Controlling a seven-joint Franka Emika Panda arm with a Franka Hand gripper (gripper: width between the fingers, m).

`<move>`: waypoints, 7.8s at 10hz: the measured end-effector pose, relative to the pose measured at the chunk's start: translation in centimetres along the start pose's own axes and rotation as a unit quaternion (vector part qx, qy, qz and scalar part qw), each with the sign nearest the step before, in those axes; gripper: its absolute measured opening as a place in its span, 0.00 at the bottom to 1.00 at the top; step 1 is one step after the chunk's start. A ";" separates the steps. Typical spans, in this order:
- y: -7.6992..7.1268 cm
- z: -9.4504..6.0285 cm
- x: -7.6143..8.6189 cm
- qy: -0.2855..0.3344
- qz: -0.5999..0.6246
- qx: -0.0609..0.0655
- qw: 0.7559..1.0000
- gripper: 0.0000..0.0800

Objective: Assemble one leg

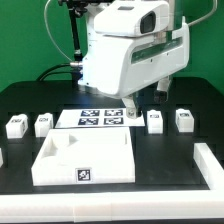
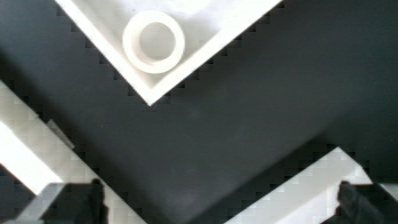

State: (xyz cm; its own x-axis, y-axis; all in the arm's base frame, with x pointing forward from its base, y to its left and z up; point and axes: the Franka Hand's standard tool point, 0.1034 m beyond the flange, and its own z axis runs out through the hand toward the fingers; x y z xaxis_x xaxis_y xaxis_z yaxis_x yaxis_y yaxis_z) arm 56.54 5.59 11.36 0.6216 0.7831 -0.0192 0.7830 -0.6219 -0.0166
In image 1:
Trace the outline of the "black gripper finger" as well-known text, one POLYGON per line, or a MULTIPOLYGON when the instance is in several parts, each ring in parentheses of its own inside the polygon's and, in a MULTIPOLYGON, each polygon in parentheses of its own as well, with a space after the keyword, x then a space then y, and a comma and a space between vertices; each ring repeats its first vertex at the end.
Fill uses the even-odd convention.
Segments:
POLYGON ((154 101, 164 103, 168 100, 168 91, 172 83, 172 78, 167 76, 158 81, 157 88, 154 91, 154 101))
POLYGON ((124 97, 122 99, 125 107, 126 107, 126 115, 130 119, 137 119, 141 116, 141 109, 137 102, 137 97, 132 94, 124 97))

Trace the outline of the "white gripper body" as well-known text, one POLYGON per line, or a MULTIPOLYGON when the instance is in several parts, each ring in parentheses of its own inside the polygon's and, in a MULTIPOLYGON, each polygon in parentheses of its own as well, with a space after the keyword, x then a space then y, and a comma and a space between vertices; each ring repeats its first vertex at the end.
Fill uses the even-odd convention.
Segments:
POLYGON ((81 86, 124 98, 183 69, 189 26, 181 0, 108 0, 87 6, 81 86))

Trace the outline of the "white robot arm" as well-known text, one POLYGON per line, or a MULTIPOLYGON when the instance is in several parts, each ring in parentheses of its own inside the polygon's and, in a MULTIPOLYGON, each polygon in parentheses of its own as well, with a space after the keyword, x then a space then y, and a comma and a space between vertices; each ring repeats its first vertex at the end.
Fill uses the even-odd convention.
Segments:
POLYGON ((140 115, 139 90, 156 83, 157 100, 165 100, 171 75, 189 60, 189 25, 181 0, 90 4, 87 40, 79 84, 122 100, 130 118, 140 115))

